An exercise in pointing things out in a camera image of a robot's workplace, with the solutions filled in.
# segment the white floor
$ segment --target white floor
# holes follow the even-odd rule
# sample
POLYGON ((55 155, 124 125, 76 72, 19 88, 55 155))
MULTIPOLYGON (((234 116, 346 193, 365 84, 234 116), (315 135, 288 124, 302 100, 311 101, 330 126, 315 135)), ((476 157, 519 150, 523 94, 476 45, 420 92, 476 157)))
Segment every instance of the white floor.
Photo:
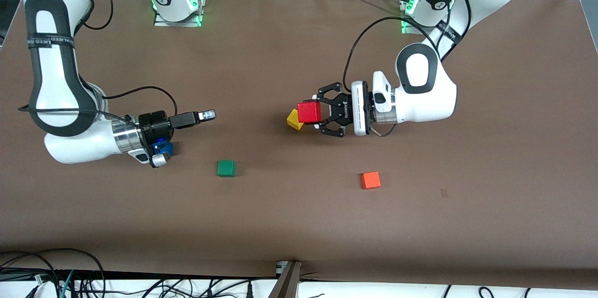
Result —
MULTIPOLYGON (((173 285, 177 280, 166 281, 166 284, 173 285)), ((214 287, 212 292, 237 283, 239 280, 225 280, 214 287)), ((275 280, 259 279, 253 281, 254 298, 267 298, 274 287, 275 280)), ((116 280, 107 281, 107 290, 135 292, 147 290, 156 280, 116 280)), ((207 289, 209 280, 197 279, 183 281, 177 285, 177 289, 185 292, 191 291, 199 295, 207 289)), ((30 282, 4 282, 0 283, 0 298, 24 298, 32 288, 36 286, 35 281, 30 282)), ((100 290, 101 281, 94 282, 94 290, 100 290)), ((447 298, 479 298, 477 286, 454 285, 448 292, 447 298)), ((303 282, 299 285, 299 298, 314 298, 323 294, 322 298, 442 298, 446 285, 425 285, 425 284, 393 284, 393 283, 333 283, 333 282, 303 282)), ((490 287, 495 298, 522 298, 525 288, 515 287, 490 287)), ((162 289, 155 289, 147 298, 158 298, 162 289)), ((224 293, 232 294, 236 298, 246 298, 247 284, 241 284, 224 293)), ((143 293, 124 296, 121 293, 107 293, 105 298, 141 298, 143 293)), ((167 294, 166 298, 180 298, 175 294, 167 294)), ((44 284, 38 290, 36 298, 56 298, 56 291, 52 285, 44 284)), ((598 298, 598 291, 585 290, 555 290, 555 289, 532 289, 528 298, 598 298)))

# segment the green cube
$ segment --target green cube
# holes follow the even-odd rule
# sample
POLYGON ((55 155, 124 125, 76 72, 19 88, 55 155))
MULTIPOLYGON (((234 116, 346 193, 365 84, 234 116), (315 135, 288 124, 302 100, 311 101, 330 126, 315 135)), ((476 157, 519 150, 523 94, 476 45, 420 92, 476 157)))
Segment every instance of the green cube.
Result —
POLYGON ((233 160, 218 160, 218 176, 234 177, 237 168, 233 160))

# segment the teal cable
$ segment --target teal cable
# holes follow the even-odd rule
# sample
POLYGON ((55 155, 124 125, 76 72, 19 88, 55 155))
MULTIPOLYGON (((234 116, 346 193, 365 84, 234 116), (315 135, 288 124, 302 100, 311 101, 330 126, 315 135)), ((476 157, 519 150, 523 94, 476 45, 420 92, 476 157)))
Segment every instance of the teal cable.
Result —
POLYGON ((64 287, 62 288, 62 291, 60 292, 60 298, 64 298, 64 296, 66 295, 66 288, 69 286, 69 282, 71 281, 73 272, 75 272, 75 270, 71 270, 68 277, 66 277, 66 282, 64 282, 64 287))

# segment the orange cube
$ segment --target orange cube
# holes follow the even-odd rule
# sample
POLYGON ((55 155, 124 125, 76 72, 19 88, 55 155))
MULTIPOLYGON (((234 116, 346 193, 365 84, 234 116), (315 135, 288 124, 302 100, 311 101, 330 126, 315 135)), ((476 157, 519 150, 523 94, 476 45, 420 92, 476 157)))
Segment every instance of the orange cube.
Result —
POLYGON ((363 189, 376 189, 380 185, 380 175, 378 175, 378 172, 367 172, 361 175, 361 187, 363 189))

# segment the colored block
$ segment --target colored block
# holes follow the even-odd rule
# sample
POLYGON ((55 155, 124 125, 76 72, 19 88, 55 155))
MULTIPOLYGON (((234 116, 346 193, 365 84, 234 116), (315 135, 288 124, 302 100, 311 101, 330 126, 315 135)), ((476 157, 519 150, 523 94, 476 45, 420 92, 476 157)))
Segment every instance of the colored block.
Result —
POLYGON ((237 167, 233 160, 218 160, 219 177, 234 177, 236 172, 237 167))
POLYGON ((301 130, 303 123, 299 121, 299 113, 297 113, 297 109, 291 111, 289 117, 286 118, 286 123, 297 131, 301 130))
POLYGON ((309 102, 297 103, 297 112, 301 123, 318 123, 322 120, 320 102, 311 100, 309 102))
POLYGON ((361 187, 363 189, 376 189, 380 185, 380 175, 378 175, 378 172, 367 172, 361 175, 361 187))

